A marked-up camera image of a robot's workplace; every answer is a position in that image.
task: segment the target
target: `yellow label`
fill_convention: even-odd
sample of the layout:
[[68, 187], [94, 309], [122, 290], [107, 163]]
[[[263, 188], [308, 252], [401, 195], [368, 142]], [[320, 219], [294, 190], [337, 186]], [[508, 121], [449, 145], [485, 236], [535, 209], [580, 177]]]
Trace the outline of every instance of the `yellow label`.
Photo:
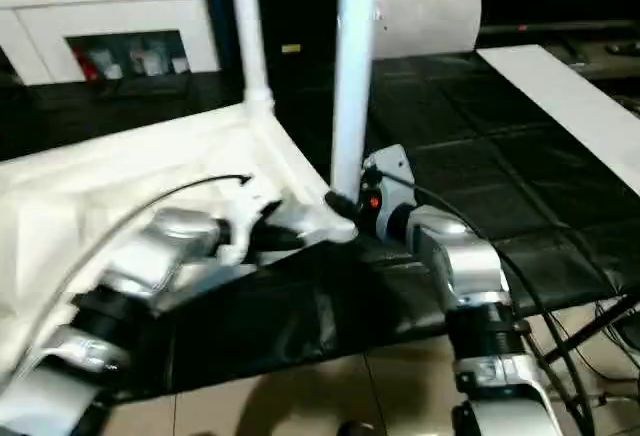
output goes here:
[[302, 51], [301, 44], [283, 44], [282, 45], [283, 54], [299, 53], [300, 51]]

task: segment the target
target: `power cord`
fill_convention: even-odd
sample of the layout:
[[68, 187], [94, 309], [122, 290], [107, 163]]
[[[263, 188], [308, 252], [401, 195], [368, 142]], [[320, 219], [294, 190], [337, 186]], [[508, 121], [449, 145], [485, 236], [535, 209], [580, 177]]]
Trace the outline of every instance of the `power cord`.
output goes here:
[[[458, 208], [453, 206], [451, 203], [449, 203], [448, 201], [446, 201], [444, 198], [434, 193], [433, 191], [423, 186], [420, 186], [418, 184], [407, 181], [403, 178], [400, 178], [394, 174], [388, 173], [386, 171], [381, 171], [377, 167], [367, 168], [365, 170], [365, 174], [367, 172], [369, 172], [369, 175], [372, 176], [374, 180], [376, 178], [381, 179], [382, 177], [384, 177], [422, 193], [423, 195], [433, 200], [436, 203], [436, 205], [441, 206], [443, 209], [446, 209], [447, 211], [451, 212], [452, 214], [460, 218], [462, 221], [464, 221], [469, 226], [469, 228], [471, 228], [471, 230], [473, 230], [479, 237], [486, 239], [487, 241], [490, 241], [489, 238], [487, 238], [484, 235], [484, 232], [473, 224], [470, 218], [468, 218], [462, 211], [458, 210]], [[578, 373], [578, 370], [576, 368], [575, 363], [573, 362], [573, 359], [571, 359], [571, 355], [567, 350], [564, 340], [558, 333], [558, 329], [556, 328], [553, 320], [551, 319], [550, 311], [546, 308], [546, 306], [542, 302], [542, 299], [540, 298], [540, 295], [538, 294], [536, 289], [526, 279], [526, 277], [524, 276], [520, 268], [513, 262], [513, 260], [499, 248], [496, 247], [495, 250], [498, 253], [498, 256], [500, 257], [500, 259], [504, 261], [507, 264], [507, 266], [509, 266], [509, 268], [514, 273], [514, 275], [520, 280], [520, 283], [522, 284], [523, 288], [529, 294], [529, 297], [531, 298], [534, 305], [536, 306], [538, 313], [542, 315], [542, 318], [544, 319], [544, 322], [547, 325], [549, 332], [551, 333], [551, 337], [553, 338], [554, 343], [557, 345], [560, 351], [560, 354], [562, 356], [562, 359], [567, 365], [567, 370], [569, 372], [569, 375], [571, 376], [571, 380], [573, 382], [573, 385], [577, 393], [577, 397], [575, 398], [578, 402], [577, 405], [576, 403], [574, 403], [574, 398], [571, 398], [569, 396], [569, 393], [566, 390], [562, 381], [560, 380], [560, 377], [553, 370], [553, 368], [551, 368], [551, 366], [546, 362], [540, 349], [537, 347], [537, 345], [535, 344], [535, 341], [533, 340], [532, 337], [530, 337], [530, 335], [525, 336], [525, 340], [527, 341], [527, 344], [529, 345], [532, 352], [534, 353], [534, 356], [537, 359], [539, 366], [547, 374], [547, 377], [549, 378], [554, 388], [558, 392], [558, 395], [560, 395], [560, 397], [562, 398], [562, 401], [567, 407], [567, 411], [569, 412], [569, 414], [571, 414], [571, 416], [575, 420], [576, 425], [580, 429], [580, 432], [583, 434], [583, 436], [595, 436], [595, 423], [593, 421], [593, 412], [589, 404], [589, 397], [585, 390], [584, 383], [582, 382], [582, 378]], [[519, 317], [521, 317], [520, 308], [516, 307], [515, 302], [514, 302], [514, 312], [516, 313], [516, 315], [520, 313]]]
[[[569, 337], [569, 332], [567, 331], [567, 329], [563, 326], [563, 324], [558, 320], [558, 318], [555, 315], [551, 315], [551, 318], [553, 318], [554, 322], [556, 323], [556, 325], [560, 328], [560, 330], [565, 334], [565, 336], [568, 338]], [[582, 362], [584, 363], [584, 365], [589, 368], [591, 370], [591, 372], [593, 372], [596, 376], [598, 376], [600, 379], [604, 380], [604, 381], [608, 381], [610, 383], [635, 383], [638, 381], [638, 379], [636, 378], [619, 378], [619, 377], [615, 377], [615, 376], [609, 376], [604, 374], [602, 371], [599, 371], [598, 369], [596, 369], [593, 364], [591, 364], [589, 362], [589, 360], [580, 352], [580, 350], [578, 348], [575, 348], [574, 351], [576, 352], [576, 354], [578, 355], [578, 357], [582, 360]]]
[[44, 324], [46, 317], [60, 302], [60, 299], [62, 298], [64, 291], [69, 286], [71, 281], [120, 231], [122, 231], [129, 223], [131, 223], [135, 218], [137, 218], [142, 212], [146, 211], [147, 209], [152, 207], [154, 204], [157, 204], [160, 201], [163, 201], [168, 197], [173, 196], [176, 193], [179, 193], [180, 191], [184, 191], [185, 189], [189, 189], [189, 188], [194, 188], [196, 186], [202, 186], [208, 183], [213, 183], [216, 181], [233, 180], [233, 179], [240, 181], [241, 184], [244, 184], [247, 181], [249, 181], [251, 177], [246, 175], [241, 175], [241, 174], [223, 174], [218, 176], [208, 176], [206, 178], [201, 178], [201, 179], [191, 181], [189, 183], [182, 184], [173, 189], [169, 189], [167, 191], [159, 193], [158, 195], [154, 196], [148, 201], [145, 201], [144, 203], [136, 206], [127, 214], [122, 216], [113, 226], [111, 226], [109, 230], [104, 235], [102, 235], [102, 237], [98, 241], [96, 241], [89, 249], [87, 249], [75, 261], [73, 266], [69, 269], [69, 271], [67, 271], [67, 274], [65, 275], [65, 277], [58, 284], [53, 296], [47, 301], [47, 304], [45, 304], [45, 307], [43, 308], [43, 310], [38, 314], [38, 317], [36, 318], [36, 323], [33, 325], [31, 330], [29, 331], [29, 334], [25, 340], [26, 344], [22, 348], [22, 351], [18, 358], [18, 361], [21, 363], [19, 363], [17, 367], [14, 368], [13, 371], [9, 372], [3, 378], [2, 383], [0, 384], [0, 391], [6, 388], [6, 385], [8, 384], [8, 382], [11, 381], [13, 377], [23, 369], [23, 365], [28, 362], [27, 361], [28, 356], [34, 350], [33, 343], [35, 343], [36, 336], [42, 330], [42, 326]]

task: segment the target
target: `black table surface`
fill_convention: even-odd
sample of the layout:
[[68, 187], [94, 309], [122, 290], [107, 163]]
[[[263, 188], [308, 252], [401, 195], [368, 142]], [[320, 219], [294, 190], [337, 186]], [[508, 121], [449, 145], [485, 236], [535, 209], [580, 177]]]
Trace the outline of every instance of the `black table surface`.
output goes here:
[[[330, 169], [331, 67], [279, 68], [276, 116]], [[0, 160], [241, 100], [223, 73], [0, 90]], [[549, 308], [640, 288], [640, 198], [475, 55], [374, 65], [367, 150], [401, 143], [419, 184], [462, 210]], [[509, 274], [521, 311], [533, 307]], [[123, 399], [439, 335], [429, 274], [366, 235], [319, 244], [163, 316]]]

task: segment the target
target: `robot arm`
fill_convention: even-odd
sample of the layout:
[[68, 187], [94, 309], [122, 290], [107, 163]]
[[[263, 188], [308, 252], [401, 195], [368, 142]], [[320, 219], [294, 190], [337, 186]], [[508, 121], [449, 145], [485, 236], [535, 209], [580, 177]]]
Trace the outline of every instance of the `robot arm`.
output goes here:
[[[401, 146], [374, 153], [365, 167], [413, 182]], [[413, 190], [393, 180], [370, 182], [363, 194], [363, 207], [373, 197], [378, 208], [368, 213], [376, 219], [378, 237], [406, 245], [437, 287], [455, 355], [456, 387], [467, 396], [452, 412], [456, 434], [561, 435], [537, 365], [524, 349], [523, 328], [493, 246], [458, 216], [417, 206]]]
[[94, 287], [67, 298], [69, 320], [30, 341], [1, 393], [0, 434], [99, 434], [156, 315], [249, 274], [256, 253], [332, 238], [326, 208], [283, 201], [269, 181], [247, 179], [224, 219], [164, 207], [109, 254]]

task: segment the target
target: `silver robot arm segment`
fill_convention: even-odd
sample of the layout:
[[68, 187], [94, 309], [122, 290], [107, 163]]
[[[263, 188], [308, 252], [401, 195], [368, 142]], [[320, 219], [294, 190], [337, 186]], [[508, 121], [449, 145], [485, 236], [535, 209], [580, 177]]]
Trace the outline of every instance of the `silver robot arm segment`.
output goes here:
[[[408, 168], [399, 145], [365, 161], [365, 169], [413, 183], [413, 175], [407, 177]], [[404, 243], [437, 287], [455, 355], [456, 387], [467, 396], [452, 411], [455, 434], [560, 436], [536, 362], [524, 349], [526, 322], [515, 318], [495, 248], [457, 215], [417, 206], [407, 185], [401, 188], [397, 180], [384, 176], [366, 181], [365, 177], [363, 193], [381, 199], [377, 212], [368, 209], [368, 215], [376, 217], [378, 237]]]

